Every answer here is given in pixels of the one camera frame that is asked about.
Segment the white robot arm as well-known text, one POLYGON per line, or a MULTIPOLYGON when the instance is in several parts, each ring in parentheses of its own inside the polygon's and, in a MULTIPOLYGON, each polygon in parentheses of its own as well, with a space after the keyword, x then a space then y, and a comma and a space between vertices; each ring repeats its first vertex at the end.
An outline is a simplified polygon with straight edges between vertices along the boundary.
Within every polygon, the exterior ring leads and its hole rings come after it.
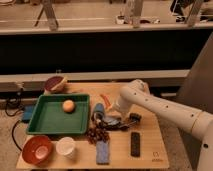
POLYGON ((147 84, 136 79, 119 90, 113 109, 126 114, 132 105, 144 107, 173 122, 202 142, 197 171, 213 171, 213 114, 155 97, 146 92, 147 84))

